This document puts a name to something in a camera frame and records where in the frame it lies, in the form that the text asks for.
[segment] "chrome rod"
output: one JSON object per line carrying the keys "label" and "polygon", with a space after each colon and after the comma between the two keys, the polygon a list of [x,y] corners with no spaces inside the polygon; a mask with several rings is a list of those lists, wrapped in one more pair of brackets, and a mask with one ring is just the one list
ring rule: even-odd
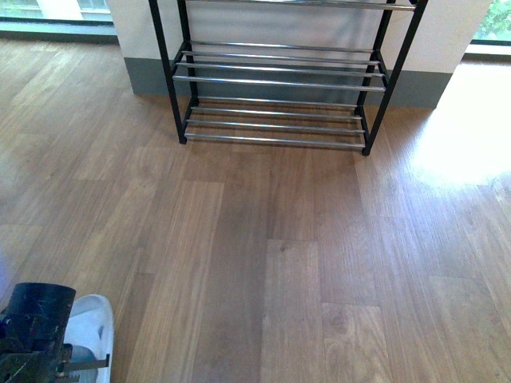
{"label": "chrome rod", "polygon": [[218,136],[213,134],[198,134],[198,133],[185,133],[187,138],[198,140],[227,140],[227,141],[240,141],[240,142],[253,142],[260,144],[288,144],[288,145],[306,145],[318,146],[324,148],[350,148],[350,149],[364,149],[365,144],[349,144],[345,142],[328,142],[328,141],[309,141],[309,140],[284,140],[278,138],[259,138],[259,137],[239,137],[239,136]]}
{"label": "chrome rod", "polygon": [[239,114],[257,114],[260,116],[293,116],[293,117],[313,117],[326,118],[331,120],[361,120],[360,116],[331,116],[328,114],[310,114],[310,113],[288,113],[288,112],[269,112],[265,110],[241,110],[241,109],[222,109],[222,108],[203,108],[192,106],[192,110],[198,112],[214,113],[239,113]]}
{"label": "chrome rod", "polygon": [[352,64],[352,65],[378,65],[380,61],[372,60],[347,60],[342,58],[317,58],[317,57],[300,57],[300,56],[276,56],[271,54],[249,54],[249,53],[217,53],[217,52],[200,52],[184,50],[184,56],[201,56],[201,57],[229,57],[229,58],[253,58],[257,60],[277,60],[277,61],[308,61],[308,62],[324,62],[332,64]]}
{"label": "chrome rod", "polygon": [[310,102],[310,101],[287,101],[287,100],[268,100],[263,98],[241,98],[241,97],[201,97],[201,100],[213,100],[213,101],[238,101],[238,102],[260,102],[260,103],[272,103],[272,104],[286,104],[298,106],[328,106],[335,108],[346,108],[354,109],[357,105],[349,104],[330,104],[328,102]]}
{"label": "chrome rod", "polygon": [[363,134],[363,130],[346,128],[324,128],[319,126],[299,126],[299,125],[277,125],[277,124],[250,124],[247,122],[229,122],[229,121],[210,121],[210,120],[187,120],[189,124],[219,125],[228,127],[254,128],[264,130],[291,130],[304,132],[331,132],[338,134]]}
{"label": "chrome rod", "polygon": [[312,84],[312,83],[301,83],[301,82],[247,80],[247,79],[216,78],[216,77],[189,77],[189,76],[174,76],[174,80],[191,81],[191,82],[215,82],[215,83],[221,83],[221,84],[277,85],[277,86],[291,86],[291,87],[301,87],[301,88],[342,89],[342,90],[354,90],[357,92],[361,92],[361,91],[364,91],[364,92],[385,92],[385,88],[378,87],[378,86]]}
{"label": "chrome rod", "polygon": [[372,49],[352,49],[352,48],[328,48],[326,46],[307,46],[307,45],[281,45],[281,44],[256,44],[251,42],[225,42],[225,41],[191,41],[192,45],[213,45],[213,46],[243,46],[248,48],[273,48],[273,49],[293,49],[293,50],[316,50],[319,52],[344,52],[344,53],[373,53]]}
{"label": "chrome rod", "polygon": [[248,2],[285,4],[290,6],[329,6],[336,8],[353,8],[365,10],[406,10],[414,11],[416,6],[400,6],[397,4],[378,4],[374,2],[342,2],[342,1],[319,1],[319,0],[195,0],[202,2]]}
{"label": "chrome rod", "polygon": [[345,76],[345,77],[383,77],[384,76],[381,73],[280,68],[280,67],[271,67],[271,66],[220,65],[220,64],[203,64],[203,63],[197,64],[197,63],[188,63],[188,62],[178,62],[177,65],[183,66],[185,68],[250,70],[250,71],[256,71],[256,72],[307,73],[307,74],[319,74],[319,75],[327,75],[327,76]]}

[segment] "laminate flooring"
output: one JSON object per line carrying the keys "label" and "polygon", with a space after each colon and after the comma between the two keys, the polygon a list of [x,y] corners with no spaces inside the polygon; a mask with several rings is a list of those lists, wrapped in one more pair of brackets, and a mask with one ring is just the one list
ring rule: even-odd
{"label": "laminate flooring", "polygon": [[509,88],[464,62],[369,157],[183,146],[117,46],[0,40],[0,306],[108,297],[113,382],[511,382]]}

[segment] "white slipper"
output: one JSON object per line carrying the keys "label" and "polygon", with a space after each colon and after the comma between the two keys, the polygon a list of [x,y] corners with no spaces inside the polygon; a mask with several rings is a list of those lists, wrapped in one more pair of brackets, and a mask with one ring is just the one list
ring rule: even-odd
{"label": "white slipper", "polygon": [[83,352],[82,348],[90,350],[98,361],[106,359],[109,354],[109,366],[97,370],[95,381],[85,376],[82,378],[87,379],[84,383],[110,382],[113,356],[113,312],[106,297],[91,294],[74,301],[68,325],[65,328],[64,343],[73,345],[73,361],[86,361],[83,357],[87,352]]}

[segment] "window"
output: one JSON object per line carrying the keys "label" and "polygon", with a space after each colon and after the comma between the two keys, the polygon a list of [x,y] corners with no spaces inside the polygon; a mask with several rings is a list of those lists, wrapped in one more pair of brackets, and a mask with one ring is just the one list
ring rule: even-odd
{"label": "window", "polygon": [[1,0],[0,17],[112,21],[106,0]]}
{"label": "window", "polygon": [[511,45],[511,0],[493,0],[473,43]]}

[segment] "metal shoe rack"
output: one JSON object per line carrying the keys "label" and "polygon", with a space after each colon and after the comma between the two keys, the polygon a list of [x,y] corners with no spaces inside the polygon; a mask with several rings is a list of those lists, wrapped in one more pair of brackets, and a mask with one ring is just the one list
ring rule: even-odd
{"label": "metal shoe rack", "polygon": [[[379,10],[382,17],[372,49],[194,41],[188,23],[187,1]],[[183,43],[173,60],[170,60],[157,0],[149,0],[179,141],[186,144],[188,139],[221,140],[354,149],[368,156],[427,2],[409,0],[400,5],[396,0],[381,3],[339,0],[177,0]],[[396,11],[412,12],[413,16],[394,68],[389,73],[381,48],[390,17]],[[323,57],[314,57],[313,53]],[[351,57],[324,58],[343,54]],[[347,69],[353,65],[358,66],[358,70]],[[307,81],[283,80],[288,75],[300,75]],[[351,81],[347,84],[343,78]],[[175,81],[187,81],[190,85],[191,98],[184,118],[181,118],[177,102]],[[284,87],[356,92],[358,99],[352,105],[328,103],[324,100],[276,100],[271,96],[274,94],[271,90],[265,98],[243,97],[243,92],[240,93],[242,97],[219,97],[217,94],[200,94],[203,91],[199,83],[235,85],[245,89],[266,86],[268,89]],[[367,120],[364,108],[369,92],[382,93],[382,101],[372,124]]]}

